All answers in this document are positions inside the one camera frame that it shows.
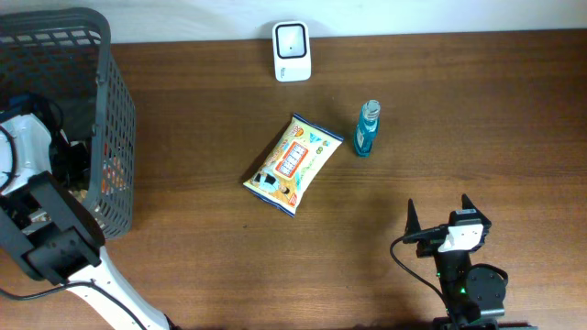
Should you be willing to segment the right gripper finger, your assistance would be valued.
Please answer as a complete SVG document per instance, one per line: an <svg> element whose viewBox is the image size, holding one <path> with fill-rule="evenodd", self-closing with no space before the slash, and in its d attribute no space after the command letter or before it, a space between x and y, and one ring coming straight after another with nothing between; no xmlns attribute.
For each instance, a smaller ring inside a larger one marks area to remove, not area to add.
<svg viewBox="0 0 587 330"><path fill-rule="evenodd" d="M489 222L489 219L474 205L466 193L461 196L461 208L463 210L471 210L471 213L476 214L483 223Z"/></svg>
<svg viewBox="0 0 587 330"><path fill-rule="evenodd" d="M404 233L406 235L413 235L421 231L421 226L418 220L418 215L415 209L415 204L412 199L408 200L407 204L407 219Z"/></svg>

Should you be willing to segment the blue mouthwash bottle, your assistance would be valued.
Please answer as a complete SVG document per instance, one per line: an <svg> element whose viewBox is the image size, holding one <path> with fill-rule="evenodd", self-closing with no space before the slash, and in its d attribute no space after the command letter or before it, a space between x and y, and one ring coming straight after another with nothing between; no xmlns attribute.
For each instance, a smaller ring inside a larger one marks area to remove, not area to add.
<svg viewBox="0 0 587 330"><path fill-rule="evenodd" d="M355 152L362 158L369 157L380 124L381 104L376 100L365 103L353 136Z"/></svg>

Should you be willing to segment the yellow wet wipes pack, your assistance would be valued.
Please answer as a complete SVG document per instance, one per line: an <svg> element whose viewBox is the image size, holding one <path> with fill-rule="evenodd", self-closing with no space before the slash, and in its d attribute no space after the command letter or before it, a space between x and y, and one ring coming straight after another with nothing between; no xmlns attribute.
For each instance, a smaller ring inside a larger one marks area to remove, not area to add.
<svg viewBox="0 0 587 330"><path fill-rule="evenodd" d="M344 138L295 114L281 138L244 187L294 216L304 193Z"/></svg>

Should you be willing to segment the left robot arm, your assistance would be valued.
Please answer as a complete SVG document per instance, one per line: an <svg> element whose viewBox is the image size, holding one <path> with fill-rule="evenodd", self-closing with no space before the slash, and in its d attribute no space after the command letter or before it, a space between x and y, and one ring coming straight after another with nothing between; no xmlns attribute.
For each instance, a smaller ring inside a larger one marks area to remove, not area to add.
<svg viewBox="0 0 587 330"><path fill-rule="evenodd" d="M62 108L35 93L1 109L1 248L31 279L52 286L2 296L23 302L70 292L114 329L173 329L118 271L102 229L72 192L88 184L91 155L64 124Z"/></svg>

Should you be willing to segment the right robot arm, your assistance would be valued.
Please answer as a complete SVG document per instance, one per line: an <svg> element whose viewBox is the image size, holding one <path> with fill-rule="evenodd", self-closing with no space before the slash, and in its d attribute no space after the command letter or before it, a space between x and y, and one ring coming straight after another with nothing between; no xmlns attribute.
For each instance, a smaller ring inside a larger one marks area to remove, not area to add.
<svg viewBox="0 0 587 330"><path fill-rule="evenodd" d="M508 274L489 264L472 264L489 235L492 222L470 200L461 196L461 208L446 224L420 226L412 200L407 204L404 235L400 241L416 245L416 256L432 258L440 287L437 293L447 315L433 320L434 329L531 329L528 323L502 324Z"/></svg>

